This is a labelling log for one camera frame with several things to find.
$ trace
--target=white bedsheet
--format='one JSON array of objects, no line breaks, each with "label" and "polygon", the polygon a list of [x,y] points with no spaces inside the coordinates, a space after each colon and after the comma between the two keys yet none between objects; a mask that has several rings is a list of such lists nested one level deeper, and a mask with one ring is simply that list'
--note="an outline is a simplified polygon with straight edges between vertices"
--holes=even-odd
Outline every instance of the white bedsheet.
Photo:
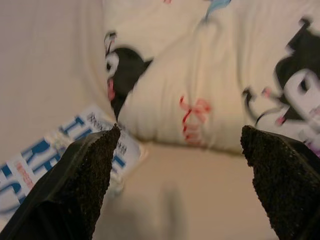
[{"label": "white bedsheet", "polygon": [[[0,2],[1,163],[91,103],[112,112],[102,12],[100,0]],[[122,197],[102,206],[94,239],[277,239],[243,157],[147,147]]]}]

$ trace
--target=cartoon character print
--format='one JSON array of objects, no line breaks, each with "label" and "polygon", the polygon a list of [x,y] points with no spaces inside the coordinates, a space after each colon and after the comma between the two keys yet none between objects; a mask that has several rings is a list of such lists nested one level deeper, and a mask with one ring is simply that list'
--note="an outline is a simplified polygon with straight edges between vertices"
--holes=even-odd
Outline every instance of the cartoon character print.
[{"label": "cartoon character print", "polygon": [[134,88],[140,76],[153,60],[144,61],[135,50],[125,46],[111,50],[116,37],[116,32],[108,32],[105,35],[104,45],[105,68],[108,72],[107,94],[118,120],[128,93]]},{"label": "cartoon character print", "polygon": [[295,136],[320,157],[320,36],[309,27],[311,21],[301,20],[302,27],[288,43],[291,55],[275,67],[280,96],[266,87],[262,95],[276,103],[276,107],[255,114],[251,104],[255,99],[250,88],[244,90],[245,107],[255,126],[269,132]]}]

